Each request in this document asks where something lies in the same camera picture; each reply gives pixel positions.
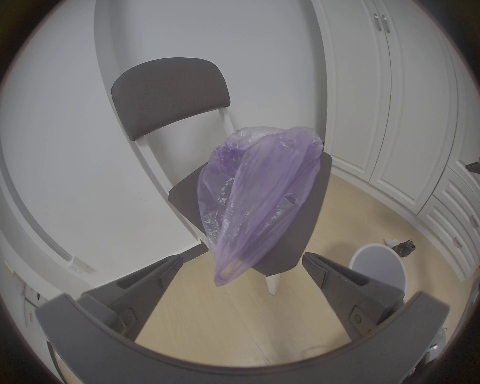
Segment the round white bin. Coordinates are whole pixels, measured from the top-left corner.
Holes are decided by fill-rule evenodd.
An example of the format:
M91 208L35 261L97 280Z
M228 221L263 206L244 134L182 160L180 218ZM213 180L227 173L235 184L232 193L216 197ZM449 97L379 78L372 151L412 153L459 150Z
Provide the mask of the round white bin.
M353 255L350 269L382 283L400 288L407 294L407 273L402 259L383 244L367 244Z

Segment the plastic bag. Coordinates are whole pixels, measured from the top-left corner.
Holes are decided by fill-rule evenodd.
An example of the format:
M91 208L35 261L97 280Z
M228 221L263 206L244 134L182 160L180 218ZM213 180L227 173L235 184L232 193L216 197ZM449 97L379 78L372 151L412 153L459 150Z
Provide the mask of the plastic bag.
M246 272L281 239L320 170L322 140L306 127L243 128L217 147L198 180L215 284Z

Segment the gray upholstery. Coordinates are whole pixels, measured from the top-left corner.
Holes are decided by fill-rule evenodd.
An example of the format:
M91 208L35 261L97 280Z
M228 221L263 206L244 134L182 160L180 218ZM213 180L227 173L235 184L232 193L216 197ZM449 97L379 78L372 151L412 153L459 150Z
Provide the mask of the gray upholstery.
M181 57L129 69L112 86L112 98L132 141L173 122L230 105L227 84L215 64Z
M303 255L322 209L332 170L332 158L329 154L323 152L320 161L320 172L297 217L276 246L253 267L261 274L271 276L289 271L298 264ZM198 207L197 184L205 165L173 187L168 195L168 201L203 233L205 229Z

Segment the wooden floor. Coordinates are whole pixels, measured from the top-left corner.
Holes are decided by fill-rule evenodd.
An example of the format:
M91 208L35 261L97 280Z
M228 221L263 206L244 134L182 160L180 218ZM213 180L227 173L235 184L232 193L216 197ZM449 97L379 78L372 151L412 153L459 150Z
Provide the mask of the wooden floor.
M404 259L406 301L423 290L448 303L451 311L444 326L450 337L465 308L473 278L460 283L439 252L409 223L332 175L306 251L348 266L361 246L391 238L413 238L417 246ZM183 360L261 366L317 356L349 342L301 264L282 275L276 296L268 293L265 277L252 269L220 288L213 283L213 273L214 260L209 253L186 263L137 343Z

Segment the chair backrest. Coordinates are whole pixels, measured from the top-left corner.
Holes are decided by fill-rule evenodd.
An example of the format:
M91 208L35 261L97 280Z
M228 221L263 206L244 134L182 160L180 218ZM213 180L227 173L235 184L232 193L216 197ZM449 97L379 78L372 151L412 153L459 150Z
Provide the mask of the chair backrest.
M112 99L132 141L230 105L227 83L218 67L207 60L183 57L148 61L129 69L112 86Z

